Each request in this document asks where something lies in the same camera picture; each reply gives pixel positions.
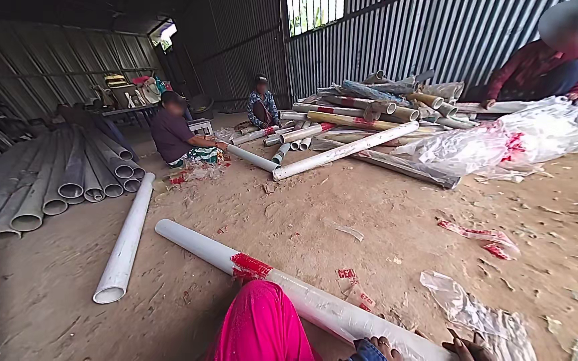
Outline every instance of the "pink clothing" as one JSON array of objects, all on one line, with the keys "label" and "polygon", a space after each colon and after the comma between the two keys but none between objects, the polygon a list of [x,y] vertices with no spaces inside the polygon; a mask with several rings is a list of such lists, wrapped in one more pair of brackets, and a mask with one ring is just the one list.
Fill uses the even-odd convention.
[{"label": "pink clothing", "polygon": [[206,360],[322,358],[311,348],[300,317],[280,286],[258,279],[246,283],[231,303]]}]

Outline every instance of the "torn plastic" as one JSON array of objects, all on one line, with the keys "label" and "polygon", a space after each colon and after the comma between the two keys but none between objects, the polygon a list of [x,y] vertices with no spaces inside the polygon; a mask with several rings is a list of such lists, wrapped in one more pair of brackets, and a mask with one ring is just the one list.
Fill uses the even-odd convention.
[{"label": "torn plastic", "polygon": [[498,361],[536,361],[534,348],[518,313],[483,305],[451,277],[434,271],[421,272],[420,281],[445,311],[450,322],[480,332]]}]

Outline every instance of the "patterned skirt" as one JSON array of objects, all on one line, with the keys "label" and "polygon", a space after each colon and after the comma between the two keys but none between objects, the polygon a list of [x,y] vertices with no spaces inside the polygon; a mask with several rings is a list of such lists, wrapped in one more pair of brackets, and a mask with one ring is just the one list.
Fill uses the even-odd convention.
[{"label": "patterned skirt", "polygon": [[194,146],[190,151],[186,152],[180,159],[175,162],[168,163],[169,167],[177,168],[184,165],[184,161],[187,162],[204,162],[215,164],[224,160],[224,152],[217,146],[208,146],[205,148],[200,148]]}]

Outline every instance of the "white stool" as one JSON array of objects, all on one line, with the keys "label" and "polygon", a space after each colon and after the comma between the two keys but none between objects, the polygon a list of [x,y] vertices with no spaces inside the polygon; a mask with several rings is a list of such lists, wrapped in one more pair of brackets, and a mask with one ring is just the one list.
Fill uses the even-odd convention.
[{"label": "white stool", "polygon": [[213,128],[209,119],[196,119],[189,124],[189,129],[197,135],[213,135]]}]

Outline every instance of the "sandy ground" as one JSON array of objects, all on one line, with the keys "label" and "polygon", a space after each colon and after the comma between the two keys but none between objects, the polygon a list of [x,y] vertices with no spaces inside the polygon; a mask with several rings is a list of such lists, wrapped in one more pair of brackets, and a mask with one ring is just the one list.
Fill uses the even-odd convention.
[{"label": "sandy ground", "polygon": [[[213,124],[219,129],[244,119],[243,114],[221,114]],[[164,176],[167,170],[150,136],[133,138],[143,157],[140,164]],[[258,140],[243,148],[270,158],[277,146],[265,149]],[[291,152],[286,161],[310,154]],[[522,313],[539,360],[569,359],[542,316],[563,323],[559,339],[564,347],[578,338],[578,302],[567,290],[578,290],[578,258],[572,257],[578,255],[578,215],[567,213],[578,211],[573,205],[578,202],[578,154],[549,162],[546,169],[554,178],[533,175],[520,184],[478,184],[468,176],[454,191],[444,191],[353,159],[280,183],[234,159],[217,180],[196,180],[183,190],[154,195],[128,293],[109,305],[97,305],[91,297],[134,194],[73,206],[47,218],[44,226],[21,240],[0,244],[0,360],[199,356],[237,285],[157,235],[154,226],[162,218],[341,298],[335,271],[354,268],[378,303],[376,314],[398,315],[406,324],[417,324],[439,344],[450,340],[448,322],[419,282],[421,271],[438,271],[486,305]],[[274,193],[265,193],[264,184],[273,186]],[[519,245],[521,256],[514,261],[496,259],[479,242],[436,226],[436,217],[466,227],[503,230]],[[323,218],[353,227],[364,240],[327,226]],[[224,227],[227,232],[218,233]],[[528,229],[537,237],[528,237]],[[478,258],[502,272],[486,266],[488,277],[478,267]],[[351,354],[350,346],[306,322],[305,327],[325,360]]]}]

